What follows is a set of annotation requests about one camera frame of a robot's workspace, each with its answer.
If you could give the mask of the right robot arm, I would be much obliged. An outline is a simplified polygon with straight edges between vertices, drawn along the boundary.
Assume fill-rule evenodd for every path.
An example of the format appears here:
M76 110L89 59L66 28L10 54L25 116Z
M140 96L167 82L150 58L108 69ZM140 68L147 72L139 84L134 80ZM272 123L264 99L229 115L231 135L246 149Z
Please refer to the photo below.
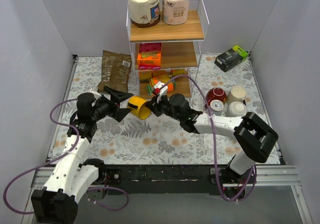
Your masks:
M164 114L179 121L188 133L217 134L237 140L241 151L220 171L219 179L225 183L237 183L254 164L265 163L279 138L277 132L253 112L236 117L209 116L192 109L182 94L155 96L145 106L157 117Z

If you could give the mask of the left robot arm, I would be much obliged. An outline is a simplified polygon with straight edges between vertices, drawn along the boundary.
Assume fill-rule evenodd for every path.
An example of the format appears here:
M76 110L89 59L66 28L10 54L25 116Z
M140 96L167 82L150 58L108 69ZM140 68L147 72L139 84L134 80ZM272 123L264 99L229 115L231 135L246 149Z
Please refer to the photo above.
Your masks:
M49 224L72 224L78 213L78 203L92 183L106 180L104 162L100 159L81 160L97 131L98 121L111 117L122 121L131 112L121 108L121 102L133 94L109 87L106 97L96 91L80 94L76 99L77 110L69 121L64 151L54 161L55 168L40 190L31 195L36 220Z

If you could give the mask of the grey mug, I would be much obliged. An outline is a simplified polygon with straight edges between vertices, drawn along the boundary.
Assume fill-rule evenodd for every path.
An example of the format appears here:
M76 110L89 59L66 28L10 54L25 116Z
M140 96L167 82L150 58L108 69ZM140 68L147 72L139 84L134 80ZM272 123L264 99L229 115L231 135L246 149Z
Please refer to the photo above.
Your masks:
M224 103L218 99L214 99L210 102L208 109L213 115L221 116L224 109Z

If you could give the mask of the yellow mug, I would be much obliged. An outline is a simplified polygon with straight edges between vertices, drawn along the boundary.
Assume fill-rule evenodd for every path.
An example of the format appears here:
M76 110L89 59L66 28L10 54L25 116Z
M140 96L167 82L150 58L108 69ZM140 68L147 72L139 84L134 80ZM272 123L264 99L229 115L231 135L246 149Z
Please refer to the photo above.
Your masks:
M146 107L147 102L146 99L134 95L128 100L127 108L131 109L131 114L135 117L145 120L151 114L151 110Z

